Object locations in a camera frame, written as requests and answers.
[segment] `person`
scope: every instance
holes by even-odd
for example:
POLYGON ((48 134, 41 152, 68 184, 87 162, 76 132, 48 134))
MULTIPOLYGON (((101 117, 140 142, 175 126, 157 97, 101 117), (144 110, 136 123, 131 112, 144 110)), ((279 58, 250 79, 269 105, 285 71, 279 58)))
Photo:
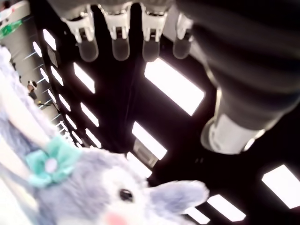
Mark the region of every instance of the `person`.
POLYGON ((37 100, 37 95, 35 94, 35 90, 37 89, 37 83, 35 81, 28 81, 27 89, 28 89, 28 95, 33 99, 33 101, 37 100))

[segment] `bunny eye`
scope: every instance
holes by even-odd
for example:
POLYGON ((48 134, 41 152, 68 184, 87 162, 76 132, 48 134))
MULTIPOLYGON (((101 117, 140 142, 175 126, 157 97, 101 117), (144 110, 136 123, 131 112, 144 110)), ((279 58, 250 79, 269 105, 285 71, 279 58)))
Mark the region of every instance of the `bunny eye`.
POLYGON ((130 203, 133 203, 133 200, 134 200, 132 193, 126 189, 120 190, 120 199, 125 202, 130 202, 130 203))

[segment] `fluorescent light panel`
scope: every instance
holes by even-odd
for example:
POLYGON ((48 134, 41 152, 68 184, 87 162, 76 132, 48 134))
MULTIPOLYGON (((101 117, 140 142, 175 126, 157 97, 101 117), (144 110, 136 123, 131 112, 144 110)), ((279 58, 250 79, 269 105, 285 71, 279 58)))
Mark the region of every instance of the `fluorescent light panel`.
POLYGON ((95 82, 76 63, 74 63, 74 71, 79 80, 95 94, 95 82))
POLYGON ((96 125, 96 127, 99 127, 99 120, 97 117, 83 103, 80 103, 80 105, 85 115, 96 125))
POLYGON ((76 145, 77 145, 77 147, 80 148, 80 149, 83 148, 83 147, 80 145, 80 143, 78 143, 78 142, 76 143, 76 145))
POLYGON ((248 143, 246 144, 245 148, 244 148, 244 151, 247 151, 250 149, 250 147, 253 145, 253 143, 255 142, 255 139, 254 138, 251 138, 248 143))
POLYGON ((47 91, 48 91, 49 96, 52 98, 53 102, 56 103, 56 99, 55 99, 54 95, 52 94, 52 92, 49 89, 47 91))
POLYGON ((77 126, 76 126, 75 123, 71 120, 71 118, 70 118, 68 115, 66 115, 66 118, 67 118, 67 121, 72 125, 72 127, 73 127, 75 130, 77 130, 77 126))
POLYGON ((157 141, 155 140, 141 125, 137 122, 133 124, 132 133, 136 136, 140 142, 145 145, 149 151, 151 151, 159 160, 161 160, 167 150, 157 141))
POLYGON ((43 76, 43 77, 45 78, 45 80, 49 83, 49 78, 48 78, 46 72, 45 72, 42 68, 40 68, 40 71, 41 71, 42 76, 43 76))
POLYGON ((189 115, 193 115, 204 92, 162 59, 148 62, 145 76, 189 115))
POLYGON ((262 181, 292 209, 300 206, 300 181, 285 165, 282 165, 262 177, 262 181))
POLYGON ((191 218, 193 218, 195 221, 197 221, 200 224, 208 224, 210 222, 210 219, 206 217, 204 214, 202 214, 199 210, 196 208, 188 208, 185 211, 186 214, 188 214, 191 218))
POLYGON ((50 47, 56 51, 56 43, 54 37, 45 29, 43 29, 44 39, 50 47))
POLYGON ((63 127, 66 131, 69 131, 68 128, 67 128, 67 126, 64 124, 64 122, 61 122, 61 125, 62 125, 62 127, 63 127))
POLYGON ((61 76, 57 73, 57 71, 54 69, 53 66, 51 66, 51 71, 55 79, 61 84, 61 86, 64 86, 64 82, 62 81, 61 76))
POLYGON ((101 148, 101 142, 90 132, 89 129, 85 129, 85 132, 87 134, 87 136, 94 142, 94 144, 97 146, 97 148, 101 148))
POLYGON ((80 144, 83 143, 82 140, 78 137, 78 135, 74 131, 72 131, 72 134, 80 144))
POLYGON ((140 160, 138 160, 131 152, 127 154, 127 160, 133 168, 136 169, 136 172, 141 176, 149 178, 152 174, 152 171, 148 169, 140 160))
POLYGON ((227 201, 221 195, 215 195, 207 200, 208 204, 222 213, 231 222, 242 221, 246 215, 227 201))
POLYGON ((42 57, 42 51, 41 51, 41 49, 39 48, 39 46, 37 45, 37 43, 35 41, 32 44, 33 44, 34 50, 36 51, 36 53, 41 58, 42 57))
POLYGON ((63 103, 63 105, 65 106, 66 109, 68 109, 69 111, 71 111, 71 107, 70 105, 66 102, 66 100, 61 96, 61 94, 58 94, 58 96, 60 97, 60 101, 63 103))

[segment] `ceiling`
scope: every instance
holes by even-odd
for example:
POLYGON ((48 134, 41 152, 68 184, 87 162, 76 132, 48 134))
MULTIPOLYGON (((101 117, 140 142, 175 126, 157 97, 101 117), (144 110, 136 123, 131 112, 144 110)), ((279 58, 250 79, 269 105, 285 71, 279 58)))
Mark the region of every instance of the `ceiling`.
MULTIPOLYGON (((42 50, 46 73, 49 76, 51 91, 63 118, 67 114, 76 124, 74 130, 66 122, 70 131, 75 131, 82 138, 85 146, 94 145, 86 135, 88 128, 102 143, 102 147, 113 152, 132 151, 135 137, 132 127, 137 121, 160 144, 167 149, 167 154, 159 160, 152 170, 149 182, 157 185, 172 180, 201 180, 210 189, 210 195, 221 194, 233 205, 246 214, 240 222, 231 222, 208 203, 197 207, 211 219, 210 225, 259 225, 259 224, 300 224, 300 208, 288 209, 287 206, 261 181, 262 176, 272 169, 285 164, 293 174, 300 178, 299 126, 300 107, 285 116, 271 131, 258 139, 246 152, 237 156, 220 155, 209 152, 200 143, 200 133, 205 123, 213 116, 216 89, 207 78, 199 61, 200 48, 193 48, 193 55, 184 60, 174 58, 172 54, 172 22, 161 40, 160 57, 173 68, 187 77, 205 92, 205 97, 193 116, 188 115, 162 91, 144 77, 146 63, 142 58, 142 23, 141 10, 135 4, 131 9, 130 57, 116 61, 112 54, 111 39, 105 20, 99 9, 93 7, 99 57, 92 63, 84 62, 68 27, 51 9, 45 0, 32 0, 32 12, 37 26, 37 36, 42 50), (47 29, 56 40, 56 58, 58 68, 51 64, 47 54, 47 43, 43 38, 43 29, 47 29), (96 84, 93 94, 75 76, 73 63, 76 62, 96 84), (54 66, 62 77, 63 86, 53 77, 50 66, 54 66), (59 94, 70 105, 69 112, 59 101, 59 94), (84 103, 98 118, 96 127, 82 112, 80 103, 84 103)), ((32 52, 33 39, 28 40, 27 53, 32 52)), ((42 64, 36 54, 28 58, 35 68, 42 64)), ((27 77, 41 78, 38 70, 24 70, 17 64, 20 74, 27 77)), ((43 90, 49 88, 42 81, 43 90)))
POLYGON ((38 33, 32 15, 23 18, 23 24, 12 34, 1 40, 12 54, 12 60, 16 64, 16 69, 21 76, 21 82, 27 86, 28 80, 37 82, 37 100, 42 104, 50 106, 40 106, 43 113, 52 120, 53 124, 58 124, 63 118, 56 107, 52 104, 47 93, 50 84, 42 76, 40 69, 45 70, 43 58, 40 58, 33 48, 33 42, 39 44, 38 33))

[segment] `robotic claw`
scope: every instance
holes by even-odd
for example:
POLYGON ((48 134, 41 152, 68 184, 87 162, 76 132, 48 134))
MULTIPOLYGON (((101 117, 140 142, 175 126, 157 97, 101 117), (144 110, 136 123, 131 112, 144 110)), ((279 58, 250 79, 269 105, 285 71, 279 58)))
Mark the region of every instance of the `robotic claw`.
MULTIPOLYGON (((135 1, 129 0, 48 0, 61 20, 68 25, 76 38, 82 59, 92 62, 98 57, 95 27, 91 5, 97 4, 104 15, 112 38, 112 52, 116 60, 124 61, 129 57, 130 9, 135 1)), ((154 61, 159 56, 160 38, 165 26, 168 10, 173 0, 142 0, 142 30, 144 35, 142 55, 145 61, 154 61)), ((177 22, 177 38, 174 55, 183 59, 188 56, 192 35, 192 21, 180 15, 177 22)))
MULTIPOLYGON (((86 62, 94 61, 98 56, 91 5, 98 5, 102 11, 112 38, 113 55, 117 60, 123 61, 129 57, 130 50, 128 41, 130 8, 132 4, 139 3, 142 8, 144 38, 142 54, 145 61, 154 61, 159 56, 159 43, 168 11, 171 5, 175 3, 175 0, 48 1, 75 36, 81 57, 86 62)), ((197 7, 195 2, 176 0, 176 4, 181 10, 194 9, 197 7)), ((258 56, 268 55, 268 52, 261 51, 270 50, 268 43, 277 40, 275 34, 268 32, 269 41, 265 40, 265 35, 259 35, 257 32, 237 36, 236 34, 241 35, 240 28, 232 23, 227 24, 227 22, 232 21, 226 19, 231 18, 230 13, 226 10, 224 12, 214 11, 213 7, 209 8, 202 5, 197 10, 187 11, 186 14, 192 16, 195 22, 183 13, 180 14, 176 23, 177 37, 173 46, 173 54, 179 59, 187 57, 194 39, 191 32, 193 29, 195 39, 201 45, 205 56, 209 58, 209 61, 204 62, 203 65, 207 70, 208 77, 218 89, 215 115, 204 127, 201 143, 208 150, 221 154, 240 154, 248 150, 255 139, 271 129, 280 118, 300 102, 297 94, 300 87, 297 79, 299 76, 293 74, 293 71, 277 70, 277 67, 272 65, 267 65, 261 70, 260 67, 257 67, 256 62, 243 61, 235 55, 235 52, 228 52, 226 45, 222 42, 216 42, 214 36, 211 37, 209 33, 203 32, 199 24, 206 23, 207 26, 210 26, 213 23, 214 26, 211 31, 221 28, 215 32, 215 35, 224 34, 228 40, 234 37, 240 43, 248 43, 249 47, 258 48, 256 50, 258 56), (215 17, 211 20, 208 16, 210 13, 207 11, 199 13, 200 10, 210 10, 215 17), (255 40, 255 45, 253 45, 251 38, 255 40)), ((245 23, 244 26, 247 26, 243 19, 240 20, 240 23, 245 23)), ((255 30, 259 30, 261 33, 268 30, 268 28, 260 30, 261 27, 257 26, 255 30)), ((296 47, 287 48, 290 46, 289 44, 282 47, 281 42, 276 43, 281 47, 280 51, 276 49, 277 45, 273 45, 271 50, 278 51, 276 53, 283 56, 285 56, 281 53, 283 50, 289 54, 294 49, 297 51, 296 47)), ((265 62, 259 63, 260 66, 264 66, 265 62)))

